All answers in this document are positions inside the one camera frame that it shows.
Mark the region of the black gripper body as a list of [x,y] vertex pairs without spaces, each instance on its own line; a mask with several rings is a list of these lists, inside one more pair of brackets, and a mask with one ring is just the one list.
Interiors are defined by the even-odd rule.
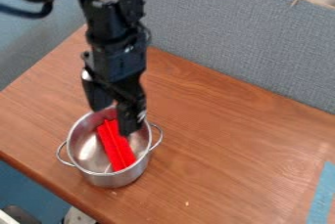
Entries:
[[109,81],[113,100],[134,103],[144,99],[140,77],[146,69],[148,33],[138,31],[107,39],[89,32],[86,40],[91,51],[83,52],[83,70]]

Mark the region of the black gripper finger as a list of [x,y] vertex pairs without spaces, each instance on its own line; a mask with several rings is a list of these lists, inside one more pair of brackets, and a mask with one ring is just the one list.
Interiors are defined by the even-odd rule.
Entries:
[[134,103],[130,101],[117,102],[117,118],[119,126],[119,134],[125,137],[130,136],[142,127],[146,117],[146,100],[141,99]]
[[95,73],[90,74],[87,70],[83,70],[82,85],[91,110],[94,112],[102,111],[113,103],[113,97],[109,91],[109,81]]

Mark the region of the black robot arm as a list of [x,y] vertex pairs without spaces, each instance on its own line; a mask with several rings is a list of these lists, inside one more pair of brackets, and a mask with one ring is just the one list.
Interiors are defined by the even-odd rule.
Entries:
[[[42,5],[38,12],[0,5],[0,12],[42,19],[55,0],[27,0]],[[140,130],[146,114],[146,97],[140,78],[146,69],[150,31],[141,23],[144,0],[79,0],[86,19],[82,83],[90,108],[99,112],[117,107],[119,133]]]

